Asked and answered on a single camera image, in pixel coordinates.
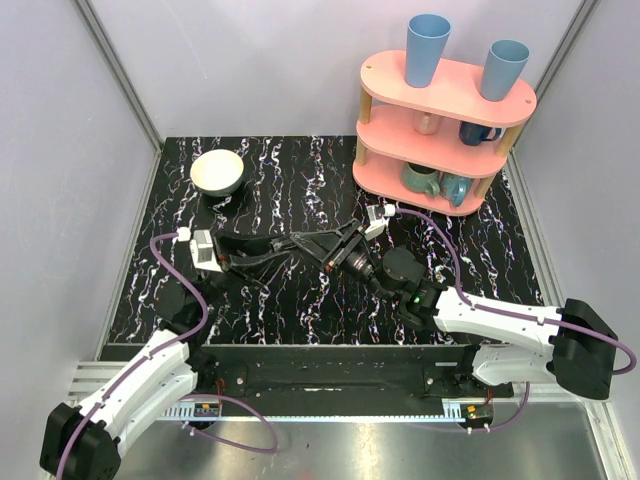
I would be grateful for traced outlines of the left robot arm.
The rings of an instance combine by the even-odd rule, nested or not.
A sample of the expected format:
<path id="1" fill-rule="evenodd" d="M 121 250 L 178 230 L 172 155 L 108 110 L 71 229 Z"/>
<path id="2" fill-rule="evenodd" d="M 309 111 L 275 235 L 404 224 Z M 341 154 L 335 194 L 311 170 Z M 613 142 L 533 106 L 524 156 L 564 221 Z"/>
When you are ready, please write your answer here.
<path id="1" fill-rule="evenodd" d="M 152 254 L 181 284 L 186 302 L 104 385 L 77 405 L 61 403 L 49 414 L 39 464 L 56 479 L 112 479 L 133 443 L 166 411 L 185 407 L 175 419 L 199 434 L 221 415 L 224 405 L 238 401 L 246 370 L 222 370 L 216 357 L 205 351 L 208 305 L 197 287 L 161 254 L 160 244 L 169 240 L 188 244 L 198 270 L 234 273 L 262 283 L 274 276 L 294 246 L 286 236 L 188 228 L 152 238 Z"/>

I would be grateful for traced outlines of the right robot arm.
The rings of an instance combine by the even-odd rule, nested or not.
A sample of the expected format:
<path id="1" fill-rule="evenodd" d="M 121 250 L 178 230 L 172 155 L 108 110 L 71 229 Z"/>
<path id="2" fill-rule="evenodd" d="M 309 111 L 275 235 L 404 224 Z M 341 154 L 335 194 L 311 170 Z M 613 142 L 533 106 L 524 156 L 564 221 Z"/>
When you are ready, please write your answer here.
<path id="1" fill-rule="evenodd" d="M 504 383 L 555 382 L 583 398 L 609 397 L 618 337 L 584 301 L 530 307 L 459 292 L 429 281 L 425 265 L 404 247 L 374 260 L 359 223 L 294 233 L 291 240 L 321 269 L 346 272 L 379 298 L 394 301 L 395 317 L 405 326 L 489 339 L 471 348 L 454 371 L 463 395 Z"/>

